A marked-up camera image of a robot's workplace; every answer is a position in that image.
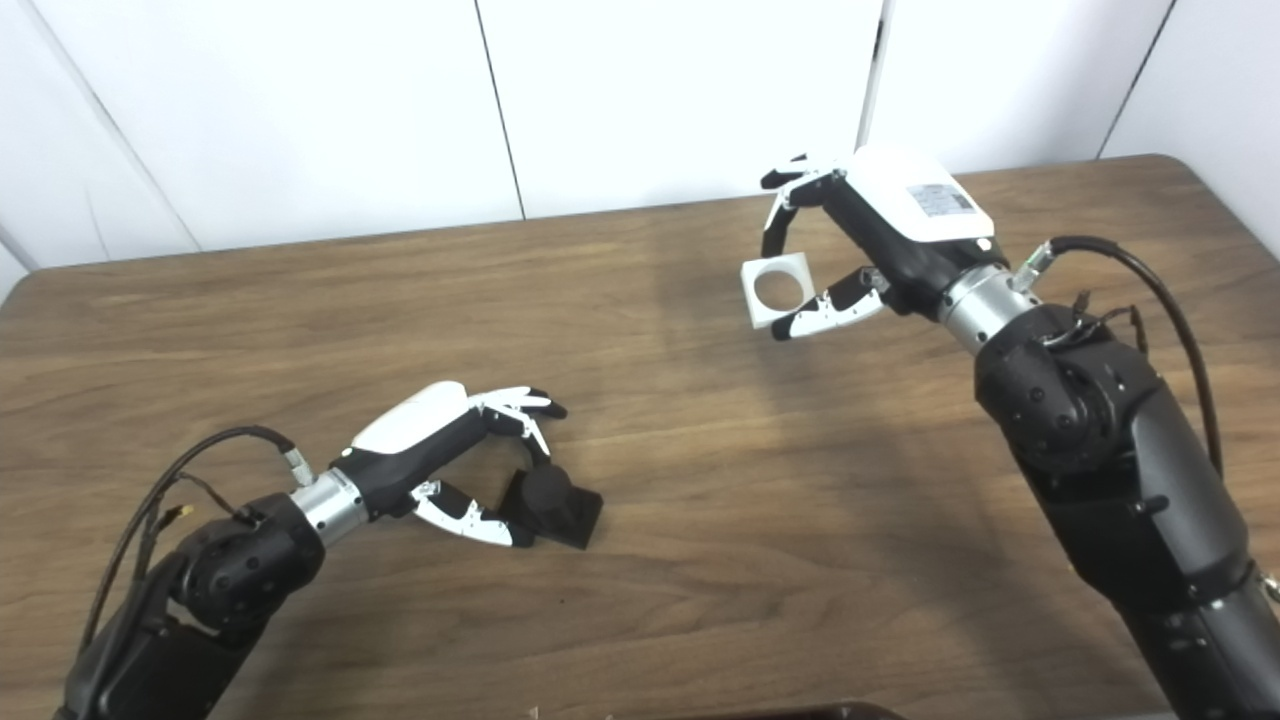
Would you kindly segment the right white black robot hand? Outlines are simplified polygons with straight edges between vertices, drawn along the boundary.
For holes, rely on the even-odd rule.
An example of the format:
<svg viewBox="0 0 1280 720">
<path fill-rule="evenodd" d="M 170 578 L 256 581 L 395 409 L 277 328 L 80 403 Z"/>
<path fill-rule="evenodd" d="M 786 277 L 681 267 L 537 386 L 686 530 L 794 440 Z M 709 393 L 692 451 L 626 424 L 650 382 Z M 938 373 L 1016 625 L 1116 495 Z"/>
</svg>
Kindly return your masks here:
<svg viewBox="0 0 1280 720">
<path fill-rule="evenodd" d="M 869 261 L 772 322 L 777 341 L 852 325 L 884 309 L 940 322 L 955 284 L 1010 268 L 989 214 L 937 160 L 911 150 L 867 145 L 845 159 L 801 154 L 765 173 L 760 187 L 774 195 L 763 258 L 782 255 L 799 211 L 818 208 Z"/>
</svg>

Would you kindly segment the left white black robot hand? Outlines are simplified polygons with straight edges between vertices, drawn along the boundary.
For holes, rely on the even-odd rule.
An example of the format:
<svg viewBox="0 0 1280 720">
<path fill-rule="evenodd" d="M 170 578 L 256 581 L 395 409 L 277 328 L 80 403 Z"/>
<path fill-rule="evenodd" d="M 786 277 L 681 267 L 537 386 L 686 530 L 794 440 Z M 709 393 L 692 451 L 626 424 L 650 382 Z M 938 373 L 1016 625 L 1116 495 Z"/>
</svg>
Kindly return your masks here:
<svg viewBox="0 0 1280 720">
<path fill-rule="evenodd" d="M 332 462 L 355 484 L 369 521 L 415 515 L 471 541 L 527 548 L 535 534 L 434 475 L 490 436 L 517 438 L 535 466 L 550 461 L 539 416 L 567 410 L 530 386 L 471 395 L 457 380 L 429 384 L 365 427 Z"/>
</svg>

